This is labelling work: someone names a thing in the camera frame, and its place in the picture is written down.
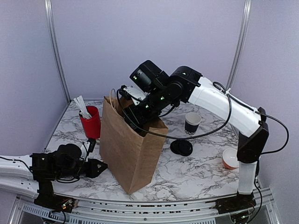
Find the brown paper bag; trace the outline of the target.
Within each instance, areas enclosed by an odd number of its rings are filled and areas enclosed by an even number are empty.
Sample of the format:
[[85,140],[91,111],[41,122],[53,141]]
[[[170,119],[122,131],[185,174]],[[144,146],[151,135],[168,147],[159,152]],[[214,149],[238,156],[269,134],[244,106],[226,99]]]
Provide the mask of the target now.
[[138,191],[152,181],[165,142],[168,127],[156,118],[135,132],[122,117],[121,107],[132,101],[105,96],[102,109],[100,155],[127,194]]

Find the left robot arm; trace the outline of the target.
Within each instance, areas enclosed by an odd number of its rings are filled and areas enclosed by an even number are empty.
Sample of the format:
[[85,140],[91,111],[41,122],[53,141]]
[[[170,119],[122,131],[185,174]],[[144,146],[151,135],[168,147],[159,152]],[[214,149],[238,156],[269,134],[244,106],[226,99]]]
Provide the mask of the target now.
[[56,151],[24,156],[1,156],[0,186],[34,200],[34,204],[55,212],[72,212],[77,200],[54,193],[52,183],[75,183],[81,177],[96,178],[107,164],[89,158],[95,141],[60,145]]

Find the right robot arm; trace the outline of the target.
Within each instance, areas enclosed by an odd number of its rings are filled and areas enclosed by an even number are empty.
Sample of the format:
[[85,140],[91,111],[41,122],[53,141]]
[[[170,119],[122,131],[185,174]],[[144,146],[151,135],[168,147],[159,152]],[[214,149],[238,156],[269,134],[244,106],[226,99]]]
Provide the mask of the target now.
[[239,131],[238,190],[235,196],[218,199],[215,207],[220,214],[254,207],[259,159],[269,137],[265,110],[240,101],[222,84],[188,66],[180,66],[168,75],[147,60],[132,72],[130,79],[135,85],[123,85],[116,96],[133,101],[121,110],[125,122],[136,132],[143,132],[144,125],[158,118],[167,106],[178,107],[182,102],[208,110]]

